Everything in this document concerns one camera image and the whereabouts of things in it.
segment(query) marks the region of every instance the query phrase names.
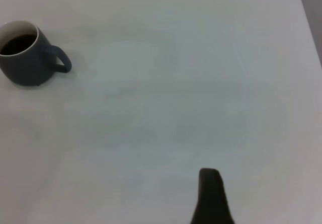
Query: white table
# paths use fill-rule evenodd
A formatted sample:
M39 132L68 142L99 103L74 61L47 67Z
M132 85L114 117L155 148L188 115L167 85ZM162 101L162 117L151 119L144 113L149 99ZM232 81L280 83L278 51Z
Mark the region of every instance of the white table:
M0 0L73 63L0 76L0 223L189 223L218 169L238 224L322 220L322 71L301 0Z

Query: white desk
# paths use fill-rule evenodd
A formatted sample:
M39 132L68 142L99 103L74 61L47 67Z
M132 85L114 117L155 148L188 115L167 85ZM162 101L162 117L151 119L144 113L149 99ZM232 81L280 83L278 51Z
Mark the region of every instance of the white desk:
M69 74L0 76L0 223L189 223L218 169L238 224L322 220L322 70L301 0L0 0Z

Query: gray mug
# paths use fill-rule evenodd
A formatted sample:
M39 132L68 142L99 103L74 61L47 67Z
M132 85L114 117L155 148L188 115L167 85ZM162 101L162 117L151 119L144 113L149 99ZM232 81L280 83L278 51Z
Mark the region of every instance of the gray mug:
M57 64L56 57L64 65ZM0 68L18 85L39 86L54 72L69 72L71 62L62 49L49 43L36 25L21 20L0 27Z

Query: mug rim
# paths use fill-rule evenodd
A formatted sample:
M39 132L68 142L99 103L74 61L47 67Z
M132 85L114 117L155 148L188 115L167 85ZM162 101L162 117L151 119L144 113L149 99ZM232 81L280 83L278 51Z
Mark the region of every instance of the mug rim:
M16 23L16 22L24 22L24 23L29 23L29 24L33 25L35 27L35 29L37 30L37 37L36 37L35 41L32 43L32 45L30 45L27 49L25 49L25 50L23 50L23 51L21 51L21 52L19 52L17 54L11 54L11 55L0 54L1 57L12 57L12 56L17 56L19 54L22 54L22 53L26 52L27 50L29 50L30 48L32 48L36 44L36 42L37 42L37 40L39 38L39 29L38 29L38 27L35 24L33 24L33 23L29 22L29 21L23 20L23 19L22 20L14 20L14 21L11 21L11 22L4 23L3 25L0 26L0 29L2 27L4 27L5 25L7 25L7 24Z

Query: dark liquid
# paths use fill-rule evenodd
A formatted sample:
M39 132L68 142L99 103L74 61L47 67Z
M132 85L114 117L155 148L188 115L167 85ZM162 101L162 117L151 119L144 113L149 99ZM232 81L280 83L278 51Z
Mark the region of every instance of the dark liquid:
M37 35L25 34L10 40L1 49L0 54L2 55L12 55L18 54L26 49L28 49L36 40Z

